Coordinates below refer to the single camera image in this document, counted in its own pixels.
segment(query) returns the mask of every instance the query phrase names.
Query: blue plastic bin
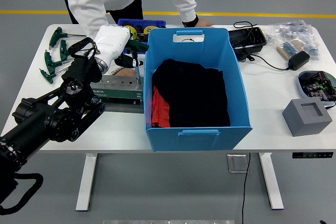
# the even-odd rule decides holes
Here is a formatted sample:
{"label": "blue plastic bin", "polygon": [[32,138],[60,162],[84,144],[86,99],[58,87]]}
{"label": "blue plastic bin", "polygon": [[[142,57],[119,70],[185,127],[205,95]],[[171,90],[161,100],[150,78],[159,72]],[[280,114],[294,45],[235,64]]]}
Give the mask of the blue plastic bin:
{"label": "blue plastic bin", "polygon": [[[144,64],[144,113],[145,130],[153,151],[232,150],[252,127],[228,31],[225,28],[154,29],[149,35],[149,46]],[[200,63],[205,68],[223,71],[230,127],[152,127],[152,75],[166,59]]]}
{"label": "blue plastic bin", "polygon": [[150,19],[125,19],[121,18],[118,20],[118,26],[121,26],[123,23],[133,23],[133,27],[136,28],[137,26],[142,26],[144,29],[147,26],[157,26],[157,27],[165,27],[166,21],[164,20],[150,20]]}

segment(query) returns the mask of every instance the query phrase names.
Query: black wristwatch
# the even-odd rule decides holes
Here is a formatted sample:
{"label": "black wristwatch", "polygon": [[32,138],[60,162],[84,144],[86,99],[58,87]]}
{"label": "black wristwatch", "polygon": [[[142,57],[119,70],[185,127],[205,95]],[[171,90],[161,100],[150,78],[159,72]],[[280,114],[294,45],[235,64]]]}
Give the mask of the black wristwatch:
{"label": "black wristwatch", "polygon": [[198,16],[196,14],[196,18],[193,21],[190,22],[182,22],[182,24],[184,25],[184,27],[195,27],[198,23]]}

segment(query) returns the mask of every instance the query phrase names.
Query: black pants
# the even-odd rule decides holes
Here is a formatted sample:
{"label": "black pants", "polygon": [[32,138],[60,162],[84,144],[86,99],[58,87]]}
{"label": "black pants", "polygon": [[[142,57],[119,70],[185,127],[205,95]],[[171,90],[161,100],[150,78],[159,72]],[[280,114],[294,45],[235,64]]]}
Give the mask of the black pants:
{"label": "black pants", "polygon": [[[71,21],[73,24],[78,24],[78,21],[73,16],[72,12],[69,9],[68,0],[65,0]],[[117,24],[120,18],[125,19],[143,19],[142,14],[142,2],[141,0],[134,0],[129,6],[126,6],[121,10],[106,10],[106,13],[110,13],[113,20]]]}

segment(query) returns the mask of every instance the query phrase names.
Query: bin handle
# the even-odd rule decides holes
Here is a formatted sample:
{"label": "bin handle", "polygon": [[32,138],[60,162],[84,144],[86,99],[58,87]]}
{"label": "bin handle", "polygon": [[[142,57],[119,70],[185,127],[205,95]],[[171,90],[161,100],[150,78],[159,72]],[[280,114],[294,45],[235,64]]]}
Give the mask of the bin handle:
{"label": "bin handle", "polygon": [[183,130],[182,132],[178,132],[178,136],[181,135],[219,135],[220,131],[219,130]]}
{"label": "bin handle", "polygon": [[202,30],[178,30],[176,31],[176,35],[202,35],[203,31]]}

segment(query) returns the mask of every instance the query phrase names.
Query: black robotic arm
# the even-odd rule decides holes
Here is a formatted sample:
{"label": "black robotic arm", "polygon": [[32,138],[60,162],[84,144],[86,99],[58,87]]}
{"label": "black robotic arm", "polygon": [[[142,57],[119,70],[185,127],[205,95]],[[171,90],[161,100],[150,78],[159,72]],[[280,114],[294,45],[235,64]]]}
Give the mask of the black robotic arm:
{"label": "black robotic arm", "polygon": [[[89,43],[92,43],[91,49],[84,55],[76,55]],[[68,51],[75,60],[63,74],[60,88],[38,99],[22,99],[13,113],[18,125],[0,137],[0,204],[18,185],[16,179],[36,180],[16,206],[4,209],[0,205],[0,215],[19,211],[43,183],[41,174],[17,173],[27,160],[49,140],[75,141],[105,110],[105,104],[99,102],[90,87],[91,82],[102,78],[94,57],[95,43],[86,38]],[[67,108],[60,109],[64,102]]]}

